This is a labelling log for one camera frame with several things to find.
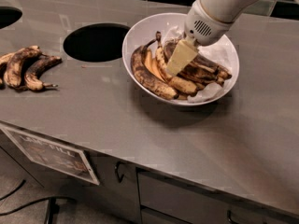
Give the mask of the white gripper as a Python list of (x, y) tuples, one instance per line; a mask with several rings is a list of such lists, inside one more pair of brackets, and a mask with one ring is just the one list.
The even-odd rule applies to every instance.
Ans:
[(201, 46), (216, 43), (231, 28), (234, 12), (230, 2), (224, 0), (196, 0), (184, 22), (189, 38), (174, 38), (165, 42), (167, 73), (176, 76), (198, 54), (196, 42)]

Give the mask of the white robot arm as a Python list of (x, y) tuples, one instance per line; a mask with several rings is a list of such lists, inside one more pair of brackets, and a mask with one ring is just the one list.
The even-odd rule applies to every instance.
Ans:
[(199, 46), (210, 46), (218, 42), (243, 10), (257, 1), (195, 0), (184, 22), (185, 36), (168, 59), (167, 73), (176, 76), (196, 57)]

